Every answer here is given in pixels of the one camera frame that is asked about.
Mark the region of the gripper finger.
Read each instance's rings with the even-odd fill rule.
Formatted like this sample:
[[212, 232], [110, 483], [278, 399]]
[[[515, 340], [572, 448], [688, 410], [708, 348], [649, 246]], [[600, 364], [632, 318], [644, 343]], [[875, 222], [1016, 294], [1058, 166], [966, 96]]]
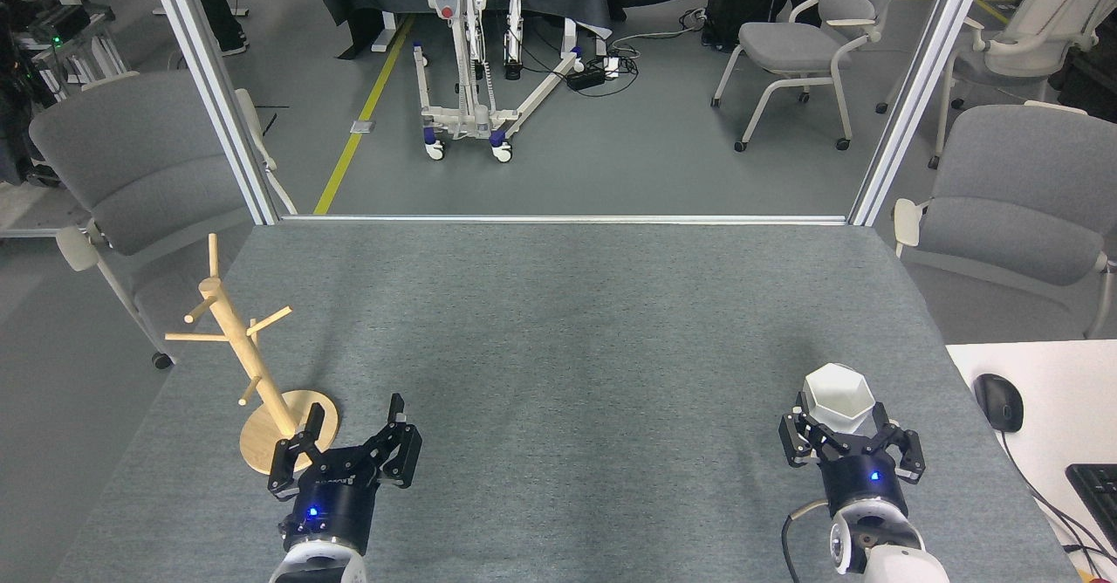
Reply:
[[779, 439], [791, 467], [833, 461], [843, 456], [839, 434], [810, 415], [803, 407], [793, 407], [779, 423]]
[[[350, 469], [346, 468], [342, 450], [319, 450], [318, 439], [325, 423], [325, 409], [319, 403], [311, 405], [306, 424], [290, 439], [275, 445], [274, 460], [269, 470], [268, 493], [276, 500], [327, 501], [338, 488], [350, 486]], [[311, 467], [296, 479], [295, 463], [299, 457], [308, 456]]]
[[404, 408], [403, 396], [392, 394], [386, 426], [359, 445], [359, 452], [353, 456], [353, 470], [359, 476], [359, 482], [389, 482], [402, 489], [411, 486], [422, 439], [419, 429], [408, 422]]
[[867, 455], [887, 452], [890, 445], [899, 449], [899, 478], [909, 484], [918, 484], [926, 469], [922, 455], [922, 441], [913, 429], [904, 429], [888, 415], [884, 403], [873, 404], [871, 409], [876, 434], [869, 437], [867, 443], [860, 445], [860, 452]]

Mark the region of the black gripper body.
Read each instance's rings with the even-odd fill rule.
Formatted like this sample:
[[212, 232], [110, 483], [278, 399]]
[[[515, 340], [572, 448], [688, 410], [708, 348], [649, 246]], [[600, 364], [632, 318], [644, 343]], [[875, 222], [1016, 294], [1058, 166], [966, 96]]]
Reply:
[[378, 491], [378, 471], [367, 467], [340, 472], [311, 467], [297, 481], [292, 514], [279, 524], [283, 548], [304, 542], [346, 545], [367, 555], [367, 536]]
[[906, 517], [908, 507], [896, 476], [896, 461], [887, 452], [849, 455], [819, 463], [830, 517], [853, 501], [882, 498]]

